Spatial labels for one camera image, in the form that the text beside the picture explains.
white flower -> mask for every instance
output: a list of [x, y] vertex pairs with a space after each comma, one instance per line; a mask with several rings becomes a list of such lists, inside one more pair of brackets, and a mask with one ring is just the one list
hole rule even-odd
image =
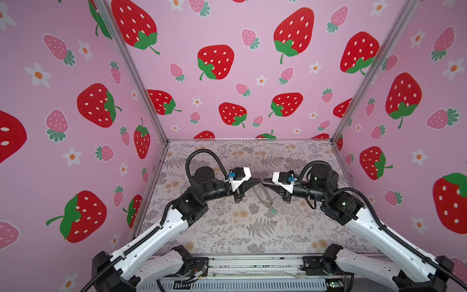
[[7, 5], [3, 2], [0, 2], [0, 29], [5, 31], [7, 29], [7, 24], [16, 26], [16, 22], [7, 14], [8, 8]]
[[423, 154], [423, 149], [420, 149], [418, 152], [412, 151], [412, 163], [418, 163], [418, 165], [422, 166], [423, 161], [428, 159], [428, 156]]
[[321, 69], [321, 65], [319, 64], [318, 61], [316, 61], [315, 64], [310, 65], [310, 73], [315, 73], [318, 74], [318, 70]]
[[410, 39], [412, 41], [412, 44], [410, 45], [410, 48], [412, 49], [415, 46], [419, 47], [422, 44], [422, 39], [425, 37], [425, 35], [426, 35], [426, 32], [423, 32], [421, 29], [419, 29], [417, 34], [414, 35]]
[[264, 84], [266, 83], [267, 79], [264, 78], [264, 75], [261, 75], [259, 78], [256, 78], [256, 85], [261, 85], [261, 86], [264, 86]]
[[66, 275], [65, 283], [58, 288], [60, 292], [68, 292], [70, 289], [76, 287], [76, 276], [78, 273], [74, 274], [73, 276]]
[[355, 125], [355, 132], [360, 134], [360, 130], [361, 130], [361, 126], [360, 126], [360, 123], [358, 123]]
[[441, 73], [441, 75], [447, 75], [449, 80], [453, 80], [456, 77], [457, 73], [462, 73], [466, 70], [462, 63], [464, 62], [465, 57], [460, 58], [457, 62], [449, 61], [447, 62], [447, 69]]
[[316, 113], [316, 111], [312, 112], [311, 114], [308, 114], [309, 117], [308, 119], [316, 119], [317, 116], [319, 116], [319, 114]]
[[81, 151], [75, 151], [73, 147], [70, 147], [69, 153], [65, 153], [62, 156], [68, 160], [68, 167], [73, 164], [80, 164], [79, 157], [81, 156]]
[[386, 0], [379, 0], [378, 2], [373, 2], [373, 10], [370, 13], [370, 16], [376, 15], [380, 16], [383, 9], [386, 9], [389, 6], [386, 3]]
[[112, 248], [115, 248], [115, 246], [119, 243], [118, 238], [120, 237], [120, 234], [114, 234], [112, 237], [112, 240], [109, 242], [110, 245], [112, 245]]
[[121, 167], [119, 167], [118, 170], [120, 170], [120, 176], [128, 174], [128, 165], [125, 165], [125, 163], [122, 162]]
[[172, 8], [172, 11], [176, 9], [181, 12], [183, 2], [185, 2], [185, 0], [169, 0], [169, 3], [172, 3], [170, 8]]
[[420, 232], [420, 234], [423, 234], [423, 230], [428, 230], [428, 227], [425, 224], [423, 224], [423, 218], [412, 217], [412, 221], [412, 228], [417, 229]]
[[82, 41], [78, 40], [78, 43], [79, 43], [79, 49], [78, 49], [78, 52], [80, 54], [83, 54], [86, 58], [86, 61], [89, 61], [89, 58], [92, 58], [94, 57], [94, 55], [91, 53], [91, 51], [89, 50], [89, 44], [86, 43], [84, 44]]
[[197, 107], [199, 107], [199, 105], [202, 105], [203, 103], [201, 102], [201, 99], [193, 98], [193, 102], [191, 104], [196, 105]]
[[39, 63], [36, 62], [34, 64], [34, 68], [24, 67], [24, 70], [26, 70], [26, 72], [32, 76], [32, 85], [42, 84], [46, 88], [49, 87], [49, 82], [47, 80], [50, 79], [52, 75], [48, 72], [42, 71], [42, 67], [39, 65]]

red strawberry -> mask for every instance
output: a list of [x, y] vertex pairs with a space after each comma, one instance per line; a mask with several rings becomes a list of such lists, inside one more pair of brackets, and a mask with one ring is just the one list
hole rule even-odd
[[181, 112], [181, 110], [175, 109], [175, 100], [167, 92], [148, 89], [148, 93], [156, 108], [156, 113], [165, 115], [171, 114], [173, 111]]
[[365, 149], [360, 153], [360, 165], [372, 180], [382, 177], [385, 168], [392, 168], [392, 165], [385, 166], [386, 157], [381, 149], [376, 146]]
[[339, 26], [344, 24], [346, 21], [348, 13], [348, 6], [342, 6], [341, 8], [337, 9], [336, 12], [331, 15], [331, 22], [328, 22], [327, 24], [327, 32], [333, 34], [336, 30], [338, 30]]
[[110, 62], [110, 67], [111, 67], [110, 68], [110, 74], [112, 74], [112, 77], [115, 80], [115, 83], [120, 84], [121, 74], [120, 74], [117, 62], [115, 60], [112, 60]]
[[120, 135], [121, 135], [121, 141], [125, 146], [130, 145], [130, 133], [127, 132], [126, 127], [121, 127], [120, 128]]
[[20, 238], [21, 231], [8, 221], [0, 221], [0, 250], [6, 249]]
[[274, 132], [274, 130], [271, 130], [271, 134], [268, 134], [268, 133], [261, 134], [261, 135], [256, 136], [256, 138], [257, 139], [276, 139], [276, 136], [273, 136], [272, 132]]
[[247, 119], [247, 110], [244, 107], [224, 102], [219, 106], [219, 114], [227, 125], [238, 126], [242, 124], [245, 127], [243, 122]]
[[73, 67], [76, 64], [73, 52], [66, 48], [66, 44], [61, 39], [48, 34], [44, 34], [43, 38], [44, 44], [47, 46], [55, 59], [58, 61], [63, 61], [65, 65], [70, 67]]
[[319, 127], [318, 127], [318, 131], [324, 131], [324, 129], [326, 129], [327, 127], [329, 127], [329, 125], [331, 124], [331, 121], [330, 120], [327, 120], [327, 121], [324, 121], [322, 122], [321, 124], [319, 124]]
[[99, 198], [90, 191], [82, 191], [75, 195], [65, 206], [63, 216], [48, 220], [63, 218], [60, 223], [60, 233], [69, 242], [80, 242], [96, 231], [106, 220], [107, 208]]
[[190, 7], [193, 10], [193, 12], [199, 13], [199, 16], [207, 17], [209, 15], [209, 10], [211, 10], [211, 8], [209, 7], [209, 3], [207, 1], [188, 0], [188, 3], [190, 4]]
[[353, 153], [347, 154], [347, 156], [346, 156], [346, 162], [347, 162], [348, 164], [352, 164], [352, 162], [354, 162], [354, 154], [353, 154]]
[[235, 86], [235, 89], [237, 89], [237, 93], [243, 96], [250, 96], [251, 91], [248, 89], [248, 86], [242, 83], [237, 83]]
[[149, 14], [130, 0], [112, 0], [112, 13], [125, 42], [145, 50], [157, 42], [157, 27]]
[[249, 29], [241, 31], [241, 40], [244, 45], [250, 47], [250, 50], [255, 50], [260, 45], [260, 39], [256, 37], [256, 32]]
[[303, 95], [299, 93], [282, 93], [272, 99], [271, 109], [278, 117], [288, 117], [293, 114], [303, 101]]
[[466, 282], [467, 281], [467, 263], [464, 263], [458, 258], [451, 258], [451, 261], [454, 263], [453, 274], [456, 275], [459, 279]]
[[310, 139], [329, 139], [329, 134], [319, 134], [319, 135], [316, 135], [314, 136], [313, 138], [310, 138]]
[[333, 90], [331, 88], [326, 88], [323, 92], [322, 92], [322, 95], [321, 96], [321, 99], [325, 102], [325, 103], [329, 103], [331, 102], [331, 100], [333, 99], [334, 97], [334, 93], [333, 93]]
[[133, 223], [134, 220], [136, 219], [136, 216], [138, 215], [138, 211], [140, 210], [141, 202], [143, 198], [140, 195], [136, 195], [128, 205], [128, 211], [125, 210], [125, 207], [123, 207], [123, 211], [128, 213], [127, 215], [127, 223], [130, 228], [133, 228]]
[[444, 227], [467, 234], [467, 177], [451, 173], [438, 179], [433, 185], [433, 199]]
[[284, 54], [292, 57], [303, 52], [310, 44], [315, 14], [303, 7], [287, 17], [274, 31], [276, 50], [281, 52], [281, 64]]
[[147, 183], [149, 174], [146, 168], [143, 168], [143, 170], [141, 171], [141, 175], [143, 176], [143, 182]]
[[389, 58], [386, 58], [386, 60], [384, 60], [381, 66], [381, 70], [389, 71], [392, 69], [392, 67], [396, 65], [396, 63], [397, 63], [397, 56], [391, 55], [389, 56]]
[[432, 61], [436, 62], [441, 60], [446, 54], [446, 50], [453, 45], [454, 42], [454, 28], [448, 27], [438, 37], [433, 45], [434, 51], [432, 52]]
[[422, 100], [422, 89], [409, 73], [399, 74], [391, 85], [386, 99], [386, 112], [394, 120], [409, 116]]
[[115, 208], [118, 208], [123, 201], [123, 187], [121, 185], [118, 185], [115, 188], [115, 194], [113, 195], [113, 204], [115, 205]]
[[0, 163], [18, 151], [26, 139], [23, 124], [12, 115], [0, 110]]
[[193, 139], [215, 139], [216, 137], [211, 131], [203, 131], [194, 136]]
[[370, 99], [368, 100], [368, 104], [367, 104], [367, 116], [371, 116], [371, 114], [373, 113], [373, 111], [375, 110], [375, 99], [372, 97], [370, 97]]
[[281, 77], [279, 78], [279, 84], [280, 85], [286, 85], [289, 80], [291, 80], [293, 77], [293, 68], [289, 67], [282, 71]]
[[170, 73], [175, 80], [178, 82], [183, 82], [185, 80], [185, 75], [183, 75], [183, 70], [175, 63], [170, 64]]
[[379, 43], [375, 38], [368, 32], [359, 32], [347, 43], [340, 60], [340, 70], [346, 73], [360, 71], [365, 75], [362, 69], [371, 65], [378, 50]]
[[224, 79], [230, 72], [234, 62], [234, 51], [225, 44], [204, 47], [198, 52], [198, 67], [203, 71], [203, 75], [209, 79]]
[[426, 121], [426, 125], [430, 128], [441, 130], [446, 126], [452, 126], [459, 120], [460, 114], [456, 109], [450, 108], [447, 111], [440, 109], [433, 113], [431, 117]]
[[384, 195], [384, 199], [386, 202], [388, 202], [390, 205], [397, 206], [398, 204], [402, 204], [402, 196], [401, 193], [398, 191], [389, 191]]
[[194, 112], [194, 113], [190, 114], [190, 122], [191, 123], [198, 124], [200, 119], [201, 119], [201, 117], [199, 116], [198, 112]]
[[386, 127], [384, 125], [379, 125], [376, 126], [373, 131], [371, 131], [371, 137], [373, 139], [379, 139], [381, 136], [384, 136], [384, 133], [386, 133]]
[[253, 127], [257, 128], [262, 124], [263, 121], [264, 121], [263, 116], [259, 115], [259, 116], [257, 116], [256, 118], [253, 119], [252, 125], [253, 125]]
[[115, 109], [121, 108], [114, 105], [113, 96], [101, 83], [96, 83], [86, 88], [78, 95], [78, 111], [94, 124], [108, 128], [117, 116]]
[[143, 119], [141, 118], [141, 125], [136, 127], [133, 135], [136, 152], [141, 159], [144, 159], [148, 154], [149, 145], [151, 144], [150, 139], [151, 136], [149, 136], [148, 128], [144, 126]]
[[344, 114], [346, 113], [349, 105], [350, 105], [350, 102], [352, 101], [352, 99], [347, 99], [346, 101], [344, 102], [341, 102], [340, 104], [338, 104], [334, 110], [333, 110], [333, 114], [338, 117], [338, 118], [343, 118], [344, 117]]

pink backdrop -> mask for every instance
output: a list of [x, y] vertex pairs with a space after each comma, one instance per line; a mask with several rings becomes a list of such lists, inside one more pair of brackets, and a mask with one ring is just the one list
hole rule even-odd
[[[100, 29], [99, 36], [95, 35], [96, 21], [87, 1], [28, 1], [27, 4], [6, 1], [0, 3], [0, 12], [2, 290], [79, 291], [91, 278], [93, 256], [101, 250], [113, 251], [126, 242], [130, 228], [127, 213], [122, 208], [128, 210], [134, 196], [144, 195], [147, 183], [143, 181], [142, 169], [147, 169], [150, 178], [161, 143], [157, 143], [156, 130], [141, 100], [132, 98], [134, 85], [113, 41]], [[44, 34], [61, 39], [67, 50], [72, 51], [75, 61], [72, 67], [51, 54], [44, 44]], [[79, 41], [86, 50], [80, 49]], [[57, 50], [60, 59], [64, 55], [58, 54], [55, 48], [58, 43], [54, 43], [52, 50]], [[119, 67], [119, 85], [111, 74], [112, 60]], [[77, 108], [78, 95], [96, 83], [103, 84], [113, 95], [115, 105], [122, 109], [122, 112], [117, 110], [114, 123], [107, 128], [87, 120]], [[50, 140], [46, 132], [45, 120], [53, 109], [60, 110], [68, 123], [68, 127], [64, 121], [60, 121], [63, 124], [58, 127], [51, 125], [55, 130], [62, 127], [60, 131], [66, 135], [62, 141]], [[108, 112], [100, 109], [94, 114], [99, 112], [104, 122]], [[139, 158], [134, 144], [134, 131], [141, 124], [140, 118], [151, 138], [144, 159]], [[129, 133], [129, 141], [125, 140], [128, 146], [121, 139], [121, 126]], [[27, 139], [10, 155], [11, 150], [21, 146], [22, 127]], [[97, 147], [104, 145], [113, 151], [108, 161], [104, 161], [109, 158], [107, 155], [103, 160], [96, 158]], [[126, 166], [123, 175], [119, 169], [122, 163]], [[123, 198], [119, 207], [115, 207], [113, 197], [119, 185], [123, 187]], [[86, 197], [96, 202], [98, 210], [92, 210], [94, 202], [88, 204], [80, 220], [71, 222], [71, 232], [64, 240], [60, 224], [65, 219], [60, 218], [48, 226], [46, 221], [64, 215], [67, 202], [81, 191], [95, 194], [98, 199], [90, 193], [86, 193]], [[88, 201], [78, 203], [82, 203], [81, 211]], [[85, 214], [92, 216], [90, 226], [83, 223], [87, 218]]]
[[[173, 111], [170, 114], [158, 115], [168, 138], [178, 139], [192, 139], [202, 131], [211, 131], [216, 138], [255, 138], [260, 134], [270, 134], [271, 130], [274, 131], [273, 136], [277, 138], [303, 139], [322, 133], [332, 135], [341, 121], [333, 114], [334, 109], [340, 103], [352, 98], [363, 77], [359, 71], [351, 74], [341, 70], [344, 50], [346, 54], [349, 52], [346, 50], [347, 43], [354, 35], [364, 31], [381, 44], [404, 3], [403, 0], [313, 2], [268, 0], [241, 3], [232, 0], [211, 0], [204, 2], [205, 7], [209, 7], [210, 10], [206, 10], [209, 14], [204, 14], [202, 17], [204, 11], [199, 11], [201, 6], [193, 5], [192, 7], [190, 1], [178, 0], [178, 5], [166, 0], [135, 1], [136, 5], [143, 10], [142, 14], [145, 15], [142, 19], [141, 10], [131, 4], [132, 2], [128, 0], [108, 0], [108, 2], [114, 7], [113, 13], [116, 21], [124, 31], [124, 39], [129, 42], [128, 50], [146, 88], [163, 91], [163, 97], [166, 97], [168, 93], [175, 101], [175, 109], [181, 110], [181, 112]], [[191, 1], [191, 3], [198, 2], [203, 3], [203, 1]], [[127, 8], [128, 3], [133, 7], [131, 11]], [[289, 31], [298, 37], [292, 49], [297, 49], [299, 55], [284, 56], [283, 64], [280, 64], [282, 53], [276, 50], [273, 37], [276, 28], [291, 14], [304, 7], [305, 12], [298, 14], [306, 19], [300, 22], [301, 17], [298, 16], [295, 24], [292, 25], [288, 19], [281, 28], [277, 29], [278, 34], [280, 30], [285, 31], [284, 37], [279, 42], [287, 37], [286, 34]], [[309, 29], [313, 21], [308, 21], [308, 26], [304, 25], [305, 21], [310, 19], [308, 8], [314, 12], [314, 27], [311, 34]], [[339, 27], [334, 33], [329, 33], [328, 23], [331, 22], [333, 13], [338, 10], [346, 14], [345, 22], [341, 24], [333, 18]], [[155, 33], [154, 24], [157, 26], [157, 42], [151, 45], [151, 48], [160, 52], [160, 55], [147, 46], [144, 50], [138, 48], [139, 44], [133, 47], [137, 34], [132, 32], [132, 29], [136, 32], [142, 29], [145, 34], [150, 35]], [[254, 47], [248, 41], [249, 38], [254, 37], [253, 32], [259, 39], [259, 46], [255, 50], [244, 44], [242, 37], [244, 29], [247, 29], [245, 31], [246, 44]], [[367, 42], [363, 44], [363, 55], [361, 55], [365, 60], [371, 56], [370, 51], [373, 52], [373, 56], [376, 54], [370, 44], [371, 41], [367, 38]], [[213, 72], [219, 69], [223, 72], [222, 68], [228, 66], [222, 68], [219, 66], [226, 61], [226, 64], [231, 63], [230, 71], [226, 70], [228, 74], [220, 75], [224, 78], [218, 80], [209, 79], [204, 74], [200, 81], [199, 77], [203, 71], [198, 67], [198, 52], [204, 47], [214, 45], [227, 45], [232, 49], [234, 58], [226, 61], [226, 57], [223, 60], [214, 57], [213, 62], [211, 58], [203, 61], [218, 65], [214, 66]], [[355, 51], [356, 56], [360, 57], [358, 49]], [[176, 64], [176, 66], [173, 65], [175, 69], [172, 71], [171, 64]], [[312, 71], [314, 67], [318, 69], [317, 74]], [[290, 79], [290, 71], [287, 71], [289, 75], [284, 74], [284, 79], [290, 80], [281, 85], [279, 83], [281, 72], [288, 68], [293, 68], [293, 76]], [[176, 80], [176, 77], [182, 73], [180, 69], [183, 71], [184, 81]], [[256, 79], [261, 80], [261, 76], [267, 79], [263, 82], [265, 86], [257, 85], [259, 83]], [[237, 91], [237, 84], [245, 85], [240, 86], [241, 94]], [[332, 89], [333, 98], [325, 103], [322, 100], [322, 92], [327, 88]], [[247, 89], [251, 94], [243, 96]], [[298, 108], [293, 109], [293, 114], [289, 116], [280, 117], [272, 114], [268, 117], [273, 112], [271, 109], [273, 98], [283, 93], [300, 93], [303, 96], [303, 102]], [[198, 104], [199, 106], [196, 104], [198, 99], [202, 102], [201, 105]], [[219, 114], [219, 105], [224, 102], [238, 105], [237, 108], [244, 108], [248, 113], [243, 122], [245, 128], [241, 124], [230, 126], [223, 122]], [[198, 123], [193, 124], [190, 121], [193, 120], [192, 113], [199, 114]], [[263, 122], [255, 128], [252, 124], [254, 118], [258, 116], [263, 117]], [[326, 121], [329, 121], [327, 127], [323, 128], [323, 131], [318, 131], [320, 124], [326, 124]]]
[[[467, 51], [466, 20], [462, 13], [466, 10], [465, 1], [425, 1], [418, 6], [390, 53], [397, 57], [397, 63], [387, 71], [379, 71], [375, 85], [343, 134], [345, 142], [340, 151], [348, 162], [351, 162], [350, 154], [354, 156], [354, 161], [347, 166], [357, 187], [373, 198], [381, 220], [421, 248], [437, 256], [457, 258], [458, 269], [467, 262], [467, 199], [459, 190], [467, 183], [464, 146], [467, 73], [464, 72], [465, 63], [462, 64]], [[451, 31], [451, 27], [454, 42], [451, 44], [453, 38], [447, 33], [440, 38], [445, 47], [434, 48], [438, 37], [447, 28], [447, 32]], [[432, 52], [443, 49], [446, 55], [434, 62]], [[393, 102], [407, 96], [404, 102], [409, 102], [409, 106], [415, 104], [413, 93], [417, 93], [413, 81], [400, 84], [402, 80], [398, 79], [393, 83], [404, 72], [419, 84], [422, 98], [413, 113], [403, 117], [399, 129], [401, 119], [388, 115], [386, 102], [391, 97]], [[399, 86], [399, 91], [394, 92], [394, 86]], [[375, 99], [375, 108], [368, 116], [371, 97]], [[374, 129], [380, 125], [385, 127], [385, 133], [375, 139], [379, 130]], [[363, 166], [360, 161], [360, 154], [372, 146], [384, 153], [386, 166], [393, 165], [377, 180], [365, 173], [364, 167], [369, 161], [363, 162]], [[462, 176], [454, 180], [452, 177], [442, 179], [452, 173]], [[402, 196], [399, 201], [396, 191]]]

black cable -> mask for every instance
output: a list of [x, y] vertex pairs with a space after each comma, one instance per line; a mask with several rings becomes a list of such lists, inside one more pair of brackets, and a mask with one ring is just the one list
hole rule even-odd
[[207, 153], [207, 154], [211, 155], [216, 160], [217, 164], [219, 165], [220, 170], [224, 174], [225, 179], [228, 180], [229, 176], [228, 176], [228, 174], [226, 172], [226, 169], [222, 165], [222, 162], [220, 161], [219, 157], [217, 157], [217, 155], [214, 152], [212, 152], [211, 150], [209, 150], [209, 149], [198, 149], [198, 150], [194, 151], [193, 153], [191, 153], [188, 156], [188, 158], [186, 159], [186, 163], [185, 163], [185, 171], [186, 171], [186, 176], [187, 176], [188, 179], [191, 178], [190, 162], [193, 159], [193, 157], [195, 157], [199, 153]]

strawberry wallpaper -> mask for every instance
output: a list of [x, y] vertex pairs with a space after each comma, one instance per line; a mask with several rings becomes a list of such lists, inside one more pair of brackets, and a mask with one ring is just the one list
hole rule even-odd
[[92, 0], [0, 0], [0, 43], [2, 290], [79, 291], [162, 144]]
[[453, 258], [466, 281], [464, 11], [465, 1], [419, 4], [348, 123], [340, 154], [380, 218]]
[[178, 139], [329, 137], [404, 3], [107, 1]]

